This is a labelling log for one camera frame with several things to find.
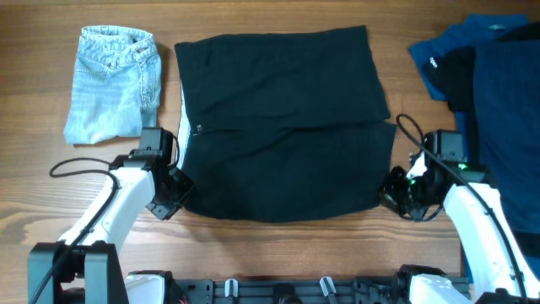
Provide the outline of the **blue polo shirt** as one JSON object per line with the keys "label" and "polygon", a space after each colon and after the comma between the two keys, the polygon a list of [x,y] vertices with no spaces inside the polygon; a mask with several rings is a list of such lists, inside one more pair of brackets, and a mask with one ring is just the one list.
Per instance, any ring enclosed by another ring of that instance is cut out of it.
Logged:
{"label": "blue polo shirt", "polygon": [[503,210],[539,272],[539,24],[472,14],[409,47],[434,100],[454,113],[471,162],[494,173]]}

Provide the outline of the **black t-shirt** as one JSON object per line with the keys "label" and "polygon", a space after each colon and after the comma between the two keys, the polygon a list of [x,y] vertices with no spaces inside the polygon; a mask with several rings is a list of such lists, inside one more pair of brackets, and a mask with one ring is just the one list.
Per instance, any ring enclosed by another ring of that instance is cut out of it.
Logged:
{"label": "black t-shirt", "polygon": [[425,85],[435,100],[451,111],[473,109],[476,45],[485,41],[527,41],[539,38],[539,23],[452,25],[443,35],[409,48]]}

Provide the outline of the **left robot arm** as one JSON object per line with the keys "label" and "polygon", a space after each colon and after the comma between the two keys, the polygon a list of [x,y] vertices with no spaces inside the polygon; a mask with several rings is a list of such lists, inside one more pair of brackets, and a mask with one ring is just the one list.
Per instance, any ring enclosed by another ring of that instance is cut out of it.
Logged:
{"label": "left robot arm", "polygon": [[123,276],[118,253],[144,210],[169,220],[184,207],[194,181],[177,167],[177,137],[145,128],[139,146],[102,171],[108,181],[84,215],[56,242],[38,242],[28,256],[31,303],[187,303],[163,270]]}

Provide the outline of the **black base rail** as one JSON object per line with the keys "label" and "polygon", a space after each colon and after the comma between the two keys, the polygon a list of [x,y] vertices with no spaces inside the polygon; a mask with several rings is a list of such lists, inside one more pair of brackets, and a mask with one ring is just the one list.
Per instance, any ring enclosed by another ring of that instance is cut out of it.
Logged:
{"label": "black base rail", "polygon": [[279,303],[408,303],[405,284],[391,277],[352,280],[175,280],[164,274],[130,274],[131,303],[279,304]]}

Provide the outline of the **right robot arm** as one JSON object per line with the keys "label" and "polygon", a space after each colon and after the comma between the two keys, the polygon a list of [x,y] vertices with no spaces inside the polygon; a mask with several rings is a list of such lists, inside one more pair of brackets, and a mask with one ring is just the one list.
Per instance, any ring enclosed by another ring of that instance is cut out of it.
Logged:
{"label": "right robot arm", "polygon": [[537,303],[539,280],[506,222],[500,192],[486,166],[468,162],[458,132],[426,133],[411,167],[394,167],[379,190],[404,220],[446,213],[469,263],[477,303]]}

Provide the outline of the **black shorts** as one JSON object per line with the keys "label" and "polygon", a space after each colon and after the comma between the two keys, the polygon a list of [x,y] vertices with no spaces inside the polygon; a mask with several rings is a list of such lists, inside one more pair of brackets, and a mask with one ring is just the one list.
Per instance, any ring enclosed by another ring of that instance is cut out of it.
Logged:
{"label": "black shorts", "polygon": [[365,26],[180,42],[186,209],[323,220],[373,209],[396,128]]}

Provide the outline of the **dark navy shirt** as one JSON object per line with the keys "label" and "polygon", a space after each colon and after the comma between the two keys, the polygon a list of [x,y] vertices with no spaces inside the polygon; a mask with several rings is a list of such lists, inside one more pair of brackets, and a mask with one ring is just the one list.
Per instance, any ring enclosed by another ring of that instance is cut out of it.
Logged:
{"label": "dark navy shirt", "polygon": [[539,232],[539,41],[476,48],[473,100],[480,154],[515,231]]}

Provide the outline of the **folded light blue jeans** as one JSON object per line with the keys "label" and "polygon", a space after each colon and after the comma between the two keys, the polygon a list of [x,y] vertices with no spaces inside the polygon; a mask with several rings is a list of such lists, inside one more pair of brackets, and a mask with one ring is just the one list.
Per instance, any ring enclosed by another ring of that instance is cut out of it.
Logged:
{"label": "folded light blue jeans", "polygon": [[154,35],[116,25],[81,29],[67,144],[139,137],[157,126],[162,62]]}

